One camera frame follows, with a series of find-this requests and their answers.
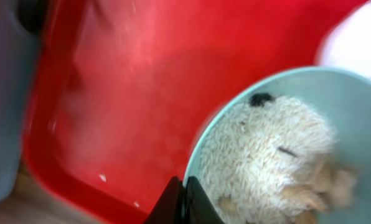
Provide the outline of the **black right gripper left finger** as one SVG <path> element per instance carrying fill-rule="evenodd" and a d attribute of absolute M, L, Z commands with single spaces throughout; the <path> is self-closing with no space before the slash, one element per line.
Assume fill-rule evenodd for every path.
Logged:
<path fill-rule="evenodd" d="M 184 187 L 178 177 L 172 177 L 143 224 L 181 224 Z"/>

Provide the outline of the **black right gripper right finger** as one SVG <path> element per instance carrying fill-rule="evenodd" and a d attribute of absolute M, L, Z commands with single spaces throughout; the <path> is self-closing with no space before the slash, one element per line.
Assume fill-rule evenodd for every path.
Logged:
<path fill-rule="evenodd" d="M 185 189 L 185 224 L 224 224 L 199 180 L 192 176 Z"/>

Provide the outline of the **green bowl with rice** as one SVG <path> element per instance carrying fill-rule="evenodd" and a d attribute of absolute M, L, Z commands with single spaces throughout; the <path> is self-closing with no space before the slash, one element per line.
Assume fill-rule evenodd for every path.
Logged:
<path fill-rule="evenodd" d="M 222 223 L 371 223 L 371 81 L 304 67 L 248 87 L 196 141 L 191 183 Z"/>

